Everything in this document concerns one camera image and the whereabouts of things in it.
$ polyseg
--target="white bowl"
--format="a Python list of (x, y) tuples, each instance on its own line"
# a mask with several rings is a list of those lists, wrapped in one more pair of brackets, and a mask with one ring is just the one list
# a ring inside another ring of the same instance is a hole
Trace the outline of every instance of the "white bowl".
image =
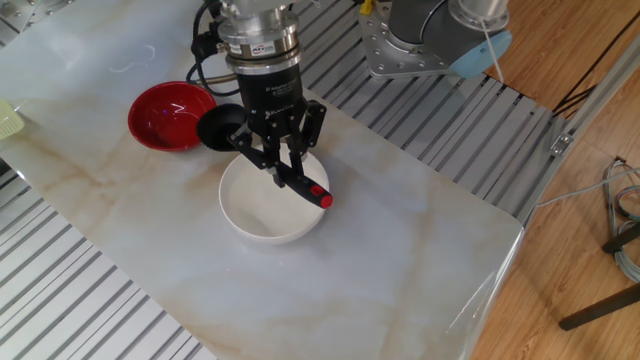
[[(281, 145), (280, 159), (290, 165), (289, 150)], [(329, 190), (329, 177), (315, 156), (307, 153), (303, 167), (307, 177)], [(233, 228), (261, 243), (294, 241), (313, 229), (325, 212), (288, 186), (279, 188), (271, 174), (259, 170), (243, 155), (225, 170), (219, 192), (222, 211)]]

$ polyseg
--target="tabletop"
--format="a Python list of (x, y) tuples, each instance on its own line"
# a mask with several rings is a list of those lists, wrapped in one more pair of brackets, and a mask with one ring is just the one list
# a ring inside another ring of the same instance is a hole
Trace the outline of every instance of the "tabletop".
[(133, 139), (135, 98), (192, 64), (198, 3), (85, 0), (14, 40), (0, 97), (27, 126), (0, 157), (221, 359), (470, 356), (522, 237), (508, 214), (325, 103), (334, 206), (257, 244), (218, 204), (236, 154)]

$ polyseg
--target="black stand leg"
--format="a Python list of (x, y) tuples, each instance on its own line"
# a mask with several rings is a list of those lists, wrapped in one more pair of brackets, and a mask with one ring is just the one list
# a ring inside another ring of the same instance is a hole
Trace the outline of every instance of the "black stand leg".
[[(623, 231), (618, 236), (609, 240), (602, 246), (602, 251), (613, 254), (619, 251), (624, 245), (640, 237), (640, 223), (633, 225), (629, 229)], [(562, 330), (575, 329), (590, 321), (611, 314), (626, 306), (640, 301), (640, 284), (622, 290), (621, 292), (599, 301), (585, 309), (578, 311), (573, 315), (569, 315), (560, 321)]]
[(627, 230), (623, 231), (620, 235), (609, 240), (606, 244), (602, 245), (602, 251), (607, 254), (613, 254), (620, 250), (624, 245), (640, 237), (640, 223), (633, 225)]
[(560, 321), (562, 330), (571, 330), (640, 301), (640, 284), (601, 300)]

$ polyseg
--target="red bowl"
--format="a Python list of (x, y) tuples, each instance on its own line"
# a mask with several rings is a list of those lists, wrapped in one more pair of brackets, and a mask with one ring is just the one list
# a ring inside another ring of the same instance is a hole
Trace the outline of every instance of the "red bowl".
[(214, 107), (215, 100), (201, 87), (181, 81), (156, 85), (131, 106), (129, 131), (151, 149), (188, 150), (200, 144), (196, 125)]

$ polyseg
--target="yellow object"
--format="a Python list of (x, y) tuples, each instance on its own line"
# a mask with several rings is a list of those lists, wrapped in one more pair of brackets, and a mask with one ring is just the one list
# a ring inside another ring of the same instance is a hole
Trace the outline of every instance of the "yellow object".
[(0, 99), (0, 140), (22, 130), (24, 121), (8, 101)]
[(373, 0), (364, 0), (364, 4), (360, 7), (360, 14), (369, 15), (373, 9)]

